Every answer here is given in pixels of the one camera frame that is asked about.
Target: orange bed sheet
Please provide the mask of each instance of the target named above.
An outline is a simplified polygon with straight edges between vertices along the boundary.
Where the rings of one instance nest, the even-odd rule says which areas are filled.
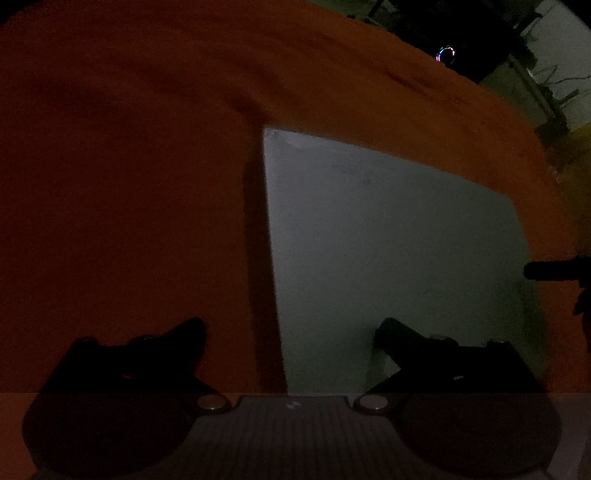
[[[535,260],[575,254],[531,127],[385,31],[303,1],[54,0],[0,27],[3,392],[34,392],[71,342],[201,316],[198,374],[279,392],[264,126],[432,165],[507,194]],[[540,285],[553,391],[587,385],[575,283]],[[3,401],[3,478],[31,463],[30,395]]]

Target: white board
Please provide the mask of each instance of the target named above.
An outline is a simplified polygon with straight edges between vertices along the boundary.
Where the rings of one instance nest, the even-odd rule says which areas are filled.
[[[372,337],[386,317],[461,345],[509,340],[541,372],[544,321],[535,285],[522,276],[530,258],[508,197],[419,163],[276,129],[264,132],[264,161],[290,393],[372,386]]]

